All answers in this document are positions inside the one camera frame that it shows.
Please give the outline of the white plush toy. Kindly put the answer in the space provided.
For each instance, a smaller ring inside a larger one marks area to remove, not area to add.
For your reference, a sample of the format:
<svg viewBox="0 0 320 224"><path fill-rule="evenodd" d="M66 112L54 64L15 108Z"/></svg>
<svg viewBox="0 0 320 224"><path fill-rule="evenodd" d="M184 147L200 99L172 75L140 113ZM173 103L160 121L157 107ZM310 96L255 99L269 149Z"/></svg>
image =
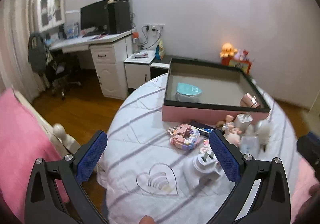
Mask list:
<svg viewBox="0 0 320 224"><path fill-rule="evenodd" d="M257 136L260 148L266 151L271 136L271 124L268 120L260 120L254 126L254 134Z"/></svg>

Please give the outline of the white square charger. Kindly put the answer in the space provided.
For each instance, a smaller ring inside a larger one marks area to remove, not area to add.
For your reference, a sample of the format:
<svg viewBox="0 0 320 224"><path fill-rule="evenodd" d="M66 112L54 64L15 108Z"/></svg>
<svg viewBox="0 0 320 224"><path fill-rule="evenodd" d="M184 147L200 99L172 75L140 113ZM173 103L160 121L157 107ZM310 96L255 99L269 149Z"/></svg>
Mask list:
<svg viewBox="0 0 320 224"><path fill-rule="evenodd" d="M245 132L248 126L252 123L252 121L253 121L253 118L250 114L248 113L239 114L234 120L234 125L240 131Z"/></svg>

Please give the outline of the clear heart acrylic piece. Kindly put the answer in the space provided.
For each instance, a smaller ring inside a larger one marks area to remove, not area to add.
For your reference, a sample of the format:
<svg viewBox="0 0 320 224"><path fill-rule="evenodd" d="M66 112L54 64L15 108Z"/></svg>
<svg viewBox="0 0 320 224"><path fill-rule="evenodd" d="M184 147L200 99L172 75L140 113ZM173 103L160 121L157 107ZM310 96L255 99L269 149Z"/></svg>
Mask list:
<svg viewBox="0 0 320 224"><path fill-rule="evenodd" d="M148 172L136 177L137 186L153 196L177 196L177 179L170 166L164 163L154 164Z"/></svg>

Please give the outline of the pink pig doll figure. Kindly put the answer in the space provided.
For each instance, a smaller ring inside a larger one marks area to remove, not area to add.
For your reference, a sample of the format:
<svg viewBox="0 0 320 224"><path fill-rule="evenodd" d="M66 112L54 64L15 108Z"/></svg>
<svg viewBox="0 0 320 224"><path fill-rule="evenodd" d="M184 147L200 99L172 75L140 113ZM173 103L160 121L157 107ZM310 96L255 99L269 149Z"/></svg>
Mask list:
<svg viewBox="0 0 320 224"><path fill-rule="evenodd" d="M216 127L224 132L224 138L237 148L240 146L242 131L235 126L234 117L227 115L224 120L218 121Z"/></svg>

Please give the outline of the striped white table cloth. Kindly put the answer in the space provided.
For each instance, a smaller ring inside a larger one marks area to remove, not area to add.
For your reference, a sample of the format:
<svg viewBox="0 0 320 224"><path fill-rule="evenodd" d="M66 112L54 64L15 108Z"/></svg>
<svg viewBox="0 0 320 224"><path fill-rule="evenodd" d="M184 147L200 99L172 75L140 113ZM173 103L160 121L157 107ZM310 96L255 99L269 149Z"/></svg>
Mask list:
<svg viewBox="0 0 320 224"><path fill-rule="evenodd" d="M176 123L162 119L166 83L163 74L140 86L122 104L107 132L97 181L106 190L104 217L110 223L138 223L146 215L156 223L207 223L234 187L225 175L197 189L188 187L183 165L200 150L184 151L170 143L167 131ZM174 171L177 196L153 196L137 186L137 175L156 163Z"/></svg>

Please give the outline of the orange toy box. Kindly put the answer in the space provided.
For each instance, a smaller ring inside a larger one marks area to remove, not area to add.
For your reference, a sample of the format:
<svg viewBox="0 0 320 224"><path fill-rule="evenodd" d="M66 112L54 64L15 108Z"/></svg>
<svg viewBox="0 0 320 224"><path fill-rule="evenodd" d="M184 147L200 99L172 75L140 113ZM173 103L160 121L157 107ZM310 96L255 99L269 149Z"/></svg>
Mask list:
<svg viewBox="0 0 320 224"><path fill-rule="evenodd" d="M245 49L239 49L233 57L224 57L221 60L222 65L237 67L245 74L249 75L253 61L248 58L249 52Z"/></svg>

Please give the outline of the pink black storage box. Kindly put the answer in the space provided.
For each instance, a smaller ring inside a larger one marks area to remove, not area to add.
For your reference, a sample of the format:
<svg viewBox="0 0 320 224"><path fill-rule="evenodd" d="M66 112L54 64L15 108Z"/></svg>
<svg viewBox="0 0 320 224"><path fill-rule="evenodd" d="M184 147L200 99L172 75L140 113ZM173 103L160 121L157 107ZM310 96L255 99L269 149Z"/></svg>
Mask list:
<svg viewBox="0 0 320 224"><path fill-rule="evenodd" d="M199 102L177 101L178 83L198 86L202 90ZM257 97L259 108L240 106L240 100L246 93ZM236 117L248 113L253 122L257 122L266 119L270 110L252 79L240 69L201 61L171 60L162 107L163 121L197 121L214 125L227 115Z"/></svg>

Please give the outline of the black office chair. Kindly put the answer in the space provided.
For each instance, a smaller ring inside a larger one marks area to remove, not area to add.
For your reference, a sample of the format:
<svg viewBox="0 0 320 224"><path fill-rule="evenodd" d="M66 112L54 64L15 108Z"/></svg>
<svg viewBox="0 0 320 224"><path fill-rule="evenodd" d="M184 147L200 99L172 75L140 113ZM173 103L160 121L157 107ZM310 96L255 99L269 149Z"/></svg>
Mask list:
<svg viewBox="0 0 320 224"><path fill-rule="evenodd" d="M65 100L66 92L71 85L81 85L78 58L61 51L50 52L49 46L39 32L29 35L28 62L32 71L48 84L52 94L60 93L62 100Z"/></svg>

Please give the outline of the white desk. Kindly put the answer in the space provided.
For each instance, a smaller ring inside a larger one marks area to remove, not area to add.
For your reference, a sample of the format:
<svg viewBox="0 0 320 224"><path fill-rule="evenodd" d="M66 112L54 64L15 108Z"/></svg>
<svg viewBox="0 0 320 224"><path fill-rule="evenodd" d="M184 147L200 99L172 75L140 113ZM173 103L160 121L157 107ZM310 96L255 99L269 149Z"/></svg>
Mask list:
<svg viewBox="0 0 320 224"><path fill-rule="evenodd" d="M124 61L133 53L133 32L77 37L55 43L49 49L63 53L90 51L104 97L125 100L128 94Z"/></svg>

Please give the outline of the snack bag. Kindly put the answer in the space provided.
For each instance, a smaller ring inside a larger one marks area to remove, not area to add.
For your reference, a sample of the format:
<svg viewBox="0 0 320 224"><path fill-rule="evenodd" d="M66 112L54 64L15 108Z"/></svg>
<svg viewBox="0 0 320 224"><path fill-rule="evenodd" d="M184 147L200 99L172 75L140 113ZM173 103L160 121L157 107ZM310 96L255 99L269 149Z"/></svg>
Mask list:
<svg viewBox="0 0 320 224"><path fill-rule="evenodd" d="M160 39L156 47L155 58L156 60L162 60L164 58L164 55L165 55L165 49L164 49L163 41Z"/></svg>

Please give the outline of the beige curtain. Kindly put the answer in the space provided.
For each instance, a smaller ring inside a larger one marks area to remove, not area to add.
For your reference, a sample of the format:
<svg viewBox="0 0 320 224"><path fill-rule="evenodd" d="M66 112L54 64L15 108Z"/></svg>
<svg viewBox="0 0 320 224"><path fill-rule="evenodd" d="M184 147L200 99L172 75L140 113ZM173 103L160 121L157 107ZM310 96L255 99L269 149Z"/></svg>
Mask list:
<svg viewBox="0 0 320 224"><path fill-rule="evenodd" d="M32 101L45 90L28 62L29 35L37 31L36 0L1 0L1 91L13 87Z"/></svg>

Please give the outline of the black computer monitor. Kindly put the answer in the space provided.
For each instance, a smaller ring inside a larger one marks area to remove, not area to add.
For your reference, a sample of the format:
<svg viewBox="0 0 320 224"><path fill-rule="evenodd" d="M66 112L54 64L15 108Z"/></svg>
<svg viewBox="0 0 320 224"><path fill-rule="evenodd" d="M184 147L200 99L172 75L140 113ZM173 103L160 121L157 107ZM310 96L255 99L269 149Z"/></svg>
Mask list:
<svg viewBox="0 0 320 224"><path fill-rule="evenodd" d="M105 33L108 27L108 0L101 0L80 8L81 30L93 28L94 32Z"/></svg>

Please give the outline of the black computer tower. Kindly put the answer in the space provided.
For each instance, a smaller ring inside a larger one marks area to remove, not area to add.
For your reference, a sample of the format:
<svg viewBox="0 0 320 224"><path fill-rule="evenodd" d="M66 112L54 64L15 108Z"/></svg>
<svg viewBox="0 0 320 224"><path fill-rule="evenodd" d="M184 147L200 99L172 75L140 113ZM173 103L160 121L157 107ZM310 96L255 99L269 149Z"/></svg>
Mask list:
<svg viewBox="0 0 320 224"><path fill-rule="evenodd" d="M127 1L116 1L107 4L108 33L120 34L131 30L130 4Z"/></svg>

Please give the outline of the white bed post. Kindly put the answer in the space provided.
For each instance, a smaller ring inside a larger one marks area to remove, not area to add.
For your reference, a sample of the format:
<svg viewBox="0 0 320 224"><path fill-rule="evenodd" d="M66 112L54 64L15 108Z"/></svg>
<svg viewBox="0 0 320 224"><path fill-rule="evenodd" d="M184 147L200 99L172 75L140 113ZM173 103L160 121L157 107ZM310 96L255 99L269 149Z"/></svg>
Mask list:
<svg viewBox="0 0 320 224"><path fill-rule="evenodd" d="M22 106L36 119L37 124L62 157L67 154L75 154L79 150L80 144L66 133L61 124L56 123L51 126L19 91L13 90L13 93Z"/></svg>

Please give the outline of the wall power outlet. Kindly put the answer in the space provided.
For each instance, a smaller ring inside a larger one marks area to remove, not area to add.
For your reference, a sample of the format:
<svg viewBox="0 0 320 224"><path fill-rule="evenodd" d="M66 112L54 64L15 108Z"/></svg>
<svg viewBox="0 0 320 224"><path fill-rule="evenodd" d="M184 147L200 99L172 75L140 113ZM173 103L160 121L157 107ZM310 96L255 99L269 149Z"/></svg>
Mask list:
<svg viewBox="0 0 320 224"><path fill-rule="evenodd" d="M160 33L162 33L165 28L164 24L145 24L145 26L149 29L149 31L158 31Z"/></svg>

